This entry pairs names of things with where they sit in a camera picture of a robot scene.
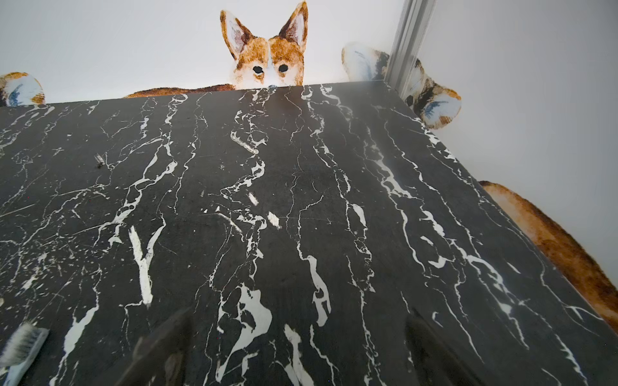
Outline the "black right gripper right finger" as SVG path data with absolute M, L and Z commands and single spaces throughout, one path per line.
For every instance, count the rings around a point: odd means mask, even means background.
M 447 345 L 435 329 L 412 310 L 406 340 L 420 385 L 482 385 L 482 380 Z

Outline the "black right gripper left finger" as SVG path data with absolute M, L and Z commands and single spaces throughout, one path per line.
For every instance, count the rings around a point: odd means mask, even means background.
M 141 338 L 116 385 L 183 385 L 192 341 L 192 313 L 178 310 Z

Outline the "light blue toothbrush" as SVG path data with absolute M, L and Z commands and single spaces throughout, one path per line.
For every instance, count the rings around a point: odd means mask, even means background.
M 32 366 L 49 330 L 32 323 L 23 323 L 8 339 L 1 354 L 1 367 L 8 368 L 4 386 L 18 386 L 27 370 Z

